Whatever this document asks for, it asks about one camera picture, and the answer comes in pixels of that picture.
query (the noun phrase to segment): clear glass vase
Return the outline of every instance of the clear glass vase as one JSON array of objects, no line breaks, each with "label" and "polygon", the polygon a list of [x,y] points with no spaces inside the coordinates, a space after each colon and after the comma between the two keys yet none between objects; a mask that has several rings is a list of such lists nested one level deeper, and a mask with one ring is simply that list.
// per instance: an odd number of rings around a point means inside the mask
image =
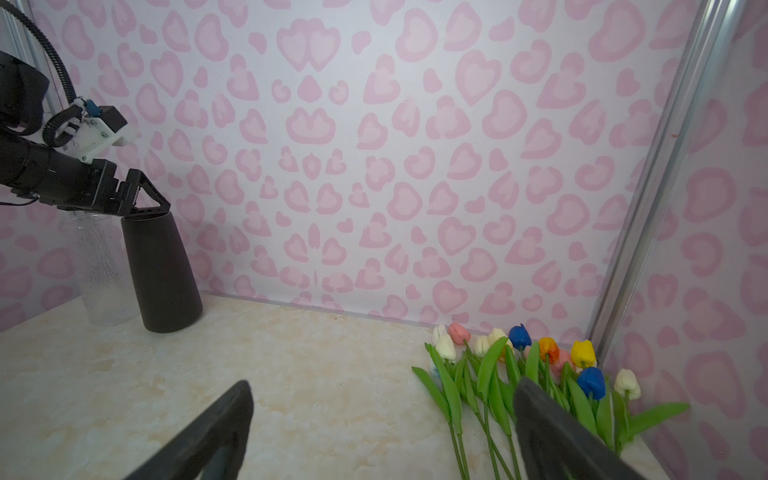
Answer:
[{"label": "clear glass vase", "polygon": [[64,230],[91,324],[114,326],[138,316],[118,219],[78,213],[65,220]]}]

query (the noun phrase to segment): robotic arm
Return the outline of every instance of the robotic arm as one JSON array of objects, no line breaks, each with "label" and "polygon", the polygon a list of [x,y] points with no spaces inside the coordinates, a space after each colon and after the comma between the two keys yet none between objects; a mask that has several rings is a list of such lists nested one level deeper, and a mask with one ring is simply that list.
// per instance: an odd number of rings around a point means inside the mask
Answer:
[{"label": "robotic arm", "polygon": [[[130,169],[120,182],[114,178],[117,166],[113,162],[94,158],[105,147],[122,146],[135,137],[117,108],[75,97],[66,69],[48,39],[6,0],[0,0],[0,7],[29,28],[43,45],[71,102],[43,127],[46,144],[25,138],[42,126],[42,102],[49,81],[32,66],[0,51],[0,184],[9,186],[17,197],[31,200],[26,204],[40,201],[62,210],[119,217],[168,212],[170,204],[141,170]],[[74,156],[54,149],[70,142],[68,152]],[[142,188],[158,207],[135,207]]]}]

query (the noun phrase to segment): heart pattern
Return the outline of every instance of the heart pattern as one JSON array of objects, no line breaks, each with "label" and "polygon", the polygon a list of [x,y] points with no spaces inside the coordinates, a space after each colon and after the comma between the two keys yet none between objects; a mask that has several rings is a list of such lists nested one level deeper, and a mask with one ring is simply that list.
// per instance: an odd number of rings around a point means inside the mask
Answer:
[{"label": "heart pattern", "polygon": [[[78,93],[141,133],[106,157],[144,169],[171,201],[202,290],[475,330],[524,323],[562,342],[588,331],[697,10],[101,3],[36,2],[35,18]],[[764,73],[766,11],[747,10],[734,47]],[[659,242],[669,253],[649,260],[644,309],[613,352],[649,399],[656,384],[660,398],[679,386],[722,414],[707,418],[713,444],[732,437],[732,417],[756,415],[743,413],[753,387],[736,366],[757,345],[735,345],[760,338],[753,319],[768,311],[768,182],[749,170],[766,156],[768,87],[741,77],[702,113],[702,160],[685,164]],[[0,207],[0,329],[77,295],[48,234],[61,215]],[[729,275],[733,288],[707,283]],[[684,435],[671,422],[655,443],[674,471],[710,475],[709,449]]]}]

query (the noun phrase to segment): beige marble surface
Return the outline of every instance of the beige marble surface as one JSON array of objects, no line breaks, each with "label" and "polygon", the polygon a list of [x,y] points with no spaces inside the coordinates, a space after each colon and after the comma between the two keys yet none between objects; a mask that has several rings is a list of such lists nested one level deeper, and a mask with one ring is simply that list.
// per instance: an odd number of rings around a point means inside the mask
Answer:
[{"label": "beige marble surface", "polygon": [[[139,318],[93,327],[80,299],[0,333],[0,478],[122,478],[239,379],[255,402],[240,478],[459,478],[445,421],[410,370],[428,364],[427,329],[204,305],[198,323],[164,335]],[[472,477],[493,478],[482,430],[465,425]],[[667,478],[642,442],[624,458]]]}]

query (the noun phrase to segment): black vase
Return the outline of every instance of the black vase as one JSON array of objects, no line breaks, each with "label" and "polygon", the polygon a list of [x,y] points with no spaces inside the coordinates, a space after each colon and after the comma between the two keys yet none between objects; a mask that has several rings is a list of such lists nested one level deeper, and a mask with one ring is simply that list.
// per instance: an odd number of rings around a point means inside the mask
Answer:
[{"label": "black vase", "polygon": [[121,219],[125,250],[144,326],[150,332],[181,330],[200,318],[203,302],[174,216]]}]

